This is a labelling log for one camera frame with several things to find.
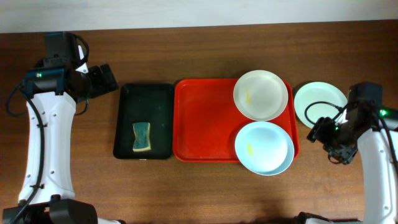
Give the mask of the mint green plate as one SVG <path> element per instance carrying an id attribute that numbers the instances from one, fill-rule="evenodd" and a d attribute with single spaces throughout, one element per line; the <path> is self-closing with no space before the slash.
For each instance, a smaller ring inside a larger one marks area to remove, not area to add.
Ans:
<path id="1" fill-rule="evenodd" d="M 294 96 L 295 113 L 299 120 L 309 128 L 313 124 L 305 117 L 305 109 L 311 103 L 325 101 L 335 106 L 344 107 L 348 100 L 346 96 L 335 86 L 325 82 L 310 82 L 298 89 Z M 328 104 L 316 104 L 307 110 L 307 117 L 314 123 L 321 117 L 333 118 L 338 109 Z"/>

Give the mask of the light blue plate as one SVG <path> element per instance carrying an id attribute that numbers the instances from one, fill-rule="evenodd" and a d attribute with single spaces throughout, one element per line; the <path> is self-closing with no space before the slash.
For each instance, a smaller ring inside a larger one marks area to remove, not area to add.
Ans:
<path id="1" fill-rule="evenodd" d="M 234 141 L 234 150 L 246 169 L 264 176 L 286 171 L 295 154 L 288 133 L 280 126 L 266 121 L 252 122 L 240 129 Z"/>

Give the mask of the green yellow sponge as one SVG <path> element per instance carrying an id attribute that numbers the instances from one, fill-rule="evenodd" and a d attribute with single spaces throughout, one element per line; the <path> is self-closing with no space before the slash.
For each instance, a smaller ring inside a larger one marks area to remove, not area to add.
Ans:
<path id="1" fill-rule="evenodd" d="M 145 152 L 151 150 L 150 144 L 150 123 L 133 123 L 134 142 L 132 150 L 134 152 Z"/>

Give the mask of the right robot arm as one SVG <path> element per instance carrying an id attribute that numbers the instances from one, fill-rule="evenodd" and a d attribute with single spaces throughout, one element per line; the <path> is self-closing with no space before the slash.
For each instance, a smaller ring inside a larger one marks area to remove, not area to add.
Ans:
<path id="1" fill-rule="evenodd" d="M 397 110 L 383 106 L 382 86 L 372 82 L 350 87 L 345 115 L 321 117 L 307 139 L 322 143 L 328 159 L 347 165 L 361 156 L 364 178 L 364 223 L 397 223 Z"/>

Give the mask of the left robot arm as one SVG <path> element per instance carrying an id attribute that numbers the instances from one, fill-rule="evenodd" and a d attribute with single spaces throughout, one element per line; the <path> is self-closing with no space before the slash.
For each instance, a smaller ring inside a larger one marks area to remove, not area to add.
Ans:
<path id="1" fill-rule="evenodd" d="M 71 32 L 45 35 L 46 56 L 14 88 L 27 102 L 29 149 L 18 205 L 3 223 L 107 223 L 75 200 L 70 172 L 72 122 L 80 102 L 119 88 L 108 64 L 88 67 L 89 45 Z"/>

